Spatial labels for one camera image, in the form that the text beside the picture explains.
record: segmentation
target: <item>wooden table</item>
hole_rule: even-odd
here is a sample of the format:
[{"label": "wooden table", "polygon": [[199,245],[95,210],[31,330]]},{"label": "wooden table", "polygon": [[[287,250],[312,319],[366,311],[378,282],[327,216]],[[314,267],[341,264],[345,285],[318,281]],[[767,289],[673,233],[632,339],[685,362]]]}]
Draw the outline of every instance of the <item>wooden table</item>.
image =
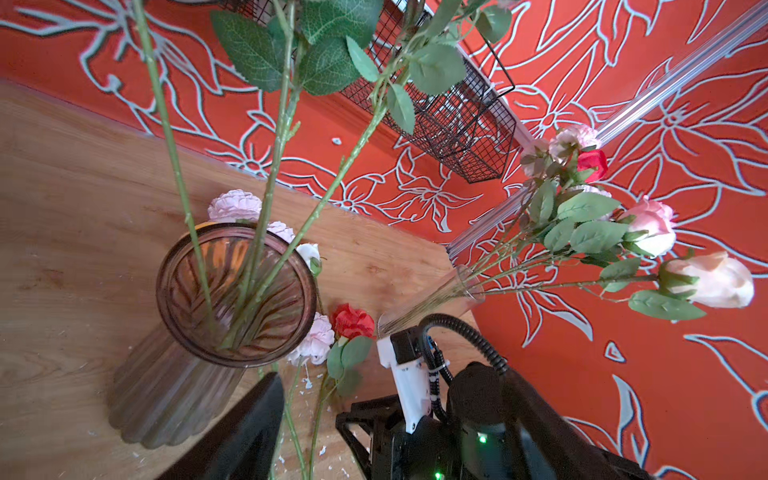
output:
[{"label": "wooden table", "polygon": [[[2,477],[155,478],[196,438],[153,451],[127,445],[107,422],[104,396],[114,369],[160,322],[155,275],[185,231],[164,142],[0,84],[0,155]],[[181,163],[199,220],[224,191],[263,193],[263,182],[220,162],[182,151]],[[315,202],[280,188],[274,217],[298,227]],[[327,259],[319,278],[326,307],[349,302],[374,318],[451,268],[443,247],[334,207],[307,240]],[[455,371],[479,358],[457,336],[438,335]],[[283,367],[284,382],[291,368]],[[361,371],[358,400],[395,392],[375,352]],[[310,369],[314,387],[296,394],[299,425],[313,414],[319,373]],[[257,378],[246,372],[230,405]],[[334,417],[323,413],[315,478],[359,478]],[[309,448],[308,429],[300,435]],[[276,471],[299,478],[287,436],[280,448]]]}]

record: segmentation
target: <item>black wire basket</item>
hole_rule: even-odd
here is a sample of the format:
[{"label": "black wire basket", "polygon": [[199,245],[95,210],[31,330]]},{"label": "black wire basket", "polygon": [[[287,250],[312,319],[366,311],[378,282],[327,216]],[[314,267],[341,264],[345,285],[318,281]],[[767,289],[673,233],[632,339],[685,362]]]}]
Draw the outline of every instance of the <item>black wire basket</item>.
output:
[{"label": "black wire basket", "polygon": [[[271,18],[269,0],[222,0],[226,10],[238,12],[265,25]],[[397,54],[394,45],[402,24],[403,13],[387,0],[368,54],[382,68]],[[419,22],[429,18],[424,13]],[[501,61],[488,42],[486,45]],[[485,76],[464,59],[467,76],[444,94],[429,96],[408,83],[406,90],[413,100],[416,123],[413,135],[404,132],[388,114],[384,123],[407,141],[433,156],[441,164],[461,175],[470,184],[501,178],[509,154],[516,148],[514,142],[517,121],[500,98],[515,88],[507,71],[510,87],[497,92]],[[373,85],[359,78],[341,93],[355,104],[372,113],[370,94]]]}]

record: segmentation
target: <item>vase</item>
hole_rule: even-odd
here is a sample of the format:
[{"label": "vase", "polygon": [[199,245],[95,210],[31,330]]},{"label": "vase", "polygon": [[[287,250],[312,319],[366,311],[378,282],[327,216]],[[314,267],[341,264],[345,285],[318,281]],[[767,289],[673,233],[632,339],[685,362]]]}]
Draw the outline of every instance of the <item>vase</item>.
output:
[{"label": "vase", "polygon": [[[212,316],[189,235],[166,255],[156,286],[163,322],[117,369],[108,393],[109,422],[125,442],[155,449],[202,432],[224,410],[245,368],[275,362],[309,332],[316,284],[294,252],[253,312],[253,322],[238,330],[237,347],[221,346],[233,322],[236,285],[254,234],[252,227],[239,223],[198,227]],[[264,243],[257,279],[288,247],[271,233]]]},{"label": "vase", "polygon": [[424,290],[384,312],[376,323],[376,337],[418,325],[430,313],[461,316],[485,300],[480,280],[472,269],[459,265]]}]

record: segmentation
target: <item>brown glass vase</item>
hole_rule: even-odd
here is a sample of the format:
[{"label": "brown glass vase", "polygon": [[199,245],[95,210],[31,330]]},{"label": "brown glass vase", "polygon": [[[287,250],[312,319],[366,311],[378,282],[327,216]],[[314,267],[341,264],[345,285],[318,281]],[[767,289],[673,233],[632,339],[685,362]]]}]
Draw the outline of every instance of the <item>brown glass vase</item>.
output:
[{"label": "brown glass vase", "polygon": [[[252,243],[252,227],[215,223],[198,227],[214,315],[208,314],[189,235],[166,255],[157,275],[157,307],[163,318],[132,350],[114,375],[108,395],[109,422],[128,443],[148,449],[178,445],[202,432],[227,405],[244,368],[272,363],[306,336],[317,291],[301,256],[294,252],[270,284],[264,301],[223,348],[233,323],[237,284]],[[265,239],[259,279],[288,244]]]}]

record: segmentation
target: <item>clear glass vase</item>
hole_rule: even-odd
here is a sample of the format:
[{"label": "clear glass vase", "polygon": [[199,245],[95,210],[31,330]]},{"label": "clear glass vase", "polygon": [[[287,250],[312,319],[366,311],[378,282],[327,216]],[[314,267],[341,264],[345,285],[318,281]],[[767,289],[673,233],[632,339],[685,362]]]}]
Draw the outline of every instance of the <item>clear glass vase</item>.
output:
[{"label": "clear glass vase", "polygon": [[479,278],[468,266],[459,265],[433,285],[384,312],[376,323],[376,337],[381,339],[416,326],[430,313],[464,315],[484,300]]},{"label": "clear glass vase", "polygon": [[[109,422],[128,443],[148,449],[178,445],[219,415],[244,368],[274,362],[309,332],[317,291],[309,268],[294,253],[270,284],[265,300],[237,330],[236,347],[222,343],[233,323],[241,267],[252,227],[216,223],[197,230],[214,305],[207,305],[189,236],[170,250],[157,275],[163,323],[131,351],[108,394]],[[266,275],[288,244],[268,233],[256,278]]]}]

